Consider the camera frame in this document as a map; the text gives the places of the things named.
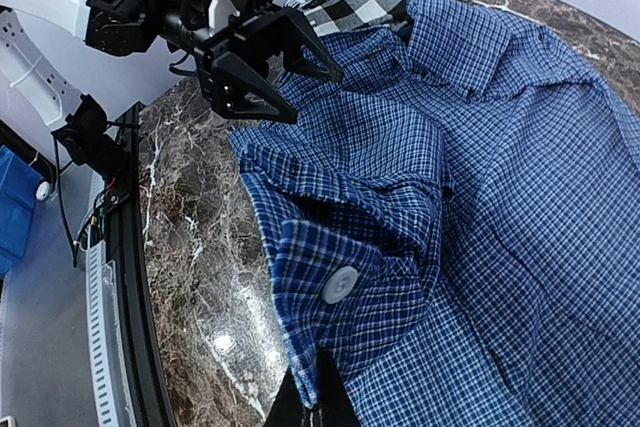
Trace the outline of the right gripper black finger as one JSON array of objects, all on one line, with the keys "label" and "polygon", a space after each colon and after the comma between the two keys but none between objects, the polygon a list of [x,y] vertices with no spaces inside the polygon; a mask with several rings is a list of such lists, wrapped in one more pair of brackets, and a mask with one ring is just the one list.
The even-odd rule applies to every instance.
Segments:
[{"label": "right gripper black finger", "polygon": [[360,425],[336,363],[326,350],[321,350],[317,356],[317,374],[318,403],[313,408],[307,408],[301,401],[291,369],[287,369],[266,418],[266,427],[357,427]]}]

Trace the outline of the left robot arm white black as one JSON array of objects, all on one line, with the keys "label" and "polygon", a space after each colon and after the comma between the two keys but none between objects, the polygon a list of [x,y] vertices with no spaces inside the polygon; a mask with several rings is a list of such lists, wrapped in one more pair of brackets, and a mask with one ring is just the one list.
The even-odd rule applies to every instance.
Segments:
[{"label": "left robot arm white black", "polygon": [[109,183],[125,180],[130,154],[108,135],[99,103],[69,85],[23,32],[20,14],[114,57],[165,40],[194,59],[202,97],[225,119],[296,122],[294,107],[269,82],[274,56],[290,73],[324,82],[344,75],[306,17],[275,0],[1,0],[2,74],[71,160]]}]

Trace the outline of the blue checked long sleeve shirt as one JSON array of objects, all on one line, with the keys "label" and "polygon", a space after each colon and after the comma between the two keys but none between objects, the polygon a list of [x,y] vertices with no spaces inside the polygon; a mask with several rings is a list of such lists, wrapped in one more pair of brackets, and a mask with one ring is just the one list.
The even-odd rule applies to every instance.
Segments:
[{"label": "blue checked long sleeve shirt", "polygon": [[638,118],[543,26],[407,11],[230,138],[303,405],[326,350],[363,426],[637,425]]}]

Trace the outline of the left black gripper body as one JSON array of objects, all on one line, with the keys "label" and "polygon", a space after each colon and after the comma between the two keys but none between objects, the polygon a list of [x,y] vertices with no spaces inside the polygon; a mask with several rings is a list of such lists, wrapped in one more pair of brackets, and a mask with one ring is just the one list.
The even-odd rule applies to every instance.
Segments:
[{"label": "left black gripper body", "polygon": [[276,56],[283,59],[280,20],[283,9],[271,6],[253,18],[235,22],[195,44],[193,55],[203,96],[209,97],[212,63],[223,54],[238,55],[268,81],[269,60]]}]

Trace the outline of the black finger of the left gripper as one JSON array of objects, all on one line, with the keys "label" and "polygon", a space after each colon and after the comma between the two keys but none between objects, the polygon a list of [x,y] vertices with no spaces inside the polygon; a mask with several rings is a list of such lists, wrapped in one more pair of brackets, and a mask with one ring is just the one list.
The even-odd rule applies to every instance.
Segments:
[{"label": "black finger of the left gripper", "polygon": [[209,101],[224,119],[297,122],[297,112],[275,88],[236,54],[223,54],[210,70]]},{"label": "black finger of the left gripper", "polygon": [[324,82],[341,82],[344,71],[316,35],[303,13],[280,11],[282,54],[286,71]]}]

